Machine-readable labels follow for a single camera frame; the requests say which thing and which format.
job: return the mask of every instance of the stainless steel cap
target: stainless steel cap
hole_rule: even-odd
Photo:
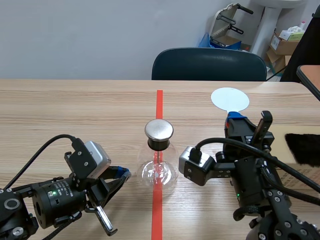
[[[174,127],[166,120],[154,119],[145,125],[144,132],[149,139],[155,142],[163,142],[172,137]]]

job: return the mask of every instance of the cardboard box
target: cardboard box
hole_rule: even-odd
[[[281,31],[279,38],[282,38],[283,40],[286,40],[286,41],[300,41],[304,33],[305,33],[304,31],[292,32],[292,31],[283,30]]]
[[[283,40],[277,34],[273,33],[269,46],[277,55],[291,56],[294,53],[298,43],[299,41]]]
[[[268,67],[271,68],[273,74],[277,73],[278,71],[280,71],[281,69],[283,69],[285,66],[288,65],[288,62],[291,58],[291,56],[289,55],[277,55],[275,54],[275,52],[271,49],[271,47],[269,48],[269,50],[266,52],[266,55],[268,57],[268,61],[269,61],[269,65]]]
[[[317,134],[320,135],[320,126],[296,126],[296,125],[271,125],[270,132],[273,133],[274,141],[271,145],[271,155],[307,176],[317,184],[320,184],[320,167],[312,167],[308,164],[300,165],[292,155],[287,142],[286,134]],[[282,169],[277,169],[283,185],[289,189],[301,190],[311,189],[295,177]]]
[[[211,38],[210,44],[218,49],[238,50],[241,47],[241,40],[225,35],[218,38]]]

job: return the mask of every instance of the dark teal chair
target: dark teal chair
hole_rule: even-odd
[[[265,82],[265,62],[253,53],[221,48],[173,48],[161,52],[152,80]]]

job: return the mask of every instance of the glass bottle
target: glass bottle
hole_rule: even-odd
[[[144,128],[148,140],[137,157],[137,178],[150,190],[171,189],[178,178],[179,154],[170,143],[174,127],[164,119],[149,121]]]

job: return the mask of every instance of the white pillar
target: white pillar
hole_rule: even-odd
[[[265,57],[281,10],[281,8],[265,7],[263,17],[250,49],[251,53],[257,54],[262,58]]]

